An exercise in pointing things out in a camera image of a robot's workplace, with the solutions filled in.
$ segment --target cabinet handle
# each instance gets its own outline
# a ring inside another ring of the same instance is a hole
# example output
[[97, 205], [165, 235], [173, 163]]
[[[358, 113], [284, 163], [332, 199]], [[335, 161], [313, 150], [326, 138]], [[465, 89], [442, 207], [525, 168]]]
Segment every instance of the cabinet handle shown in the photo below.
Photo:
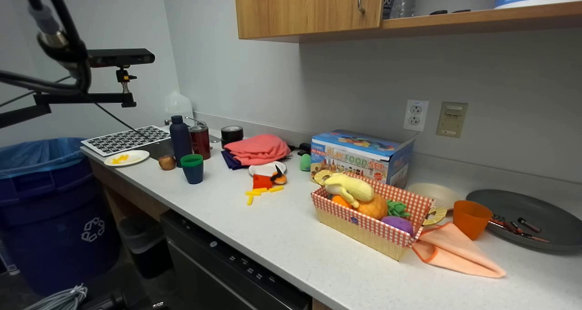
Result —
[[363, 14], [366, 13], [366, 9], [362, 8], [362, 0], [358, 0], [358, 10]]

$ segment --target light switch plate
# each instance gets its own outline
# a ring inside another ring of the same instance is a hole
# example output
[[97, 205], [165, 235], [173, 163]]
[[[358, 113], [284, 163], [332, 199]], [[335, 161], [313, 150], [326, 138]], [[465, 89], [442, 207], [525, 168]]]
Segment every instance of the light switch plate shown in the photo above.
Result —
[[467, 116], [468, 103], [443, 102], [436, 134], [460, 138]]
[[422, 132], [426, 115], [428, 115], [428, 101], [408, 100], [404, 113], [404, 129]]

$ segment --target cardboard box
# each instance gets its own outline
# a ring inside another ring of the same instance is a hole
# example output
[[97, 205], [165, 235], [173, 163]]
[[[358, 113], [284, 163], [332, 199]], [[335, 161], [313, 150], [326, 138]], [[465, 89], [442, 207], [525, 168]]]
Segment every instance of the cardboard box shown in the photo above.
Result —
[[319, 134], [311, 139], [311, 180], [349, 172], [405, 188], [413, 147], [414, 137], [394, 142], [347, 130]]

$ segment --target wooden cabinet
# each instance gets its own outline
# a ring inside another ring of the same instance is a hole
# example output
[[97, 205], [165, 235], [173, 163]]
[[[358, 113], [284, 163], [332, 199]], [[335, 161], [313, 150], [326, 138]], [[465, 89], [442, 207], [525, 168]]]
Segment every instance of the wooden cabinet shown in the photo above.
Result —
[[383, 3], [384, 0], [236, 0], [239, 38], [379, 28]]

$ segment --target dishwasher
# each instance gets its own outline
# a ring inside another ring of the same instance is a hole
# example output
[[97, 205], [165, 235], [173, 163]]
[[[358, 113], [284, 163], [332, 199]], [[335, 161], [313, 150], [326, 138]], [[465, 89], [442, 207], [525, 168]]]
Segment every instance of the dishwasher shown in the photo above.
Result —
[[176, 211], [160, 217], [178, 289], [193, 310], [308, 310], [311, 297]]

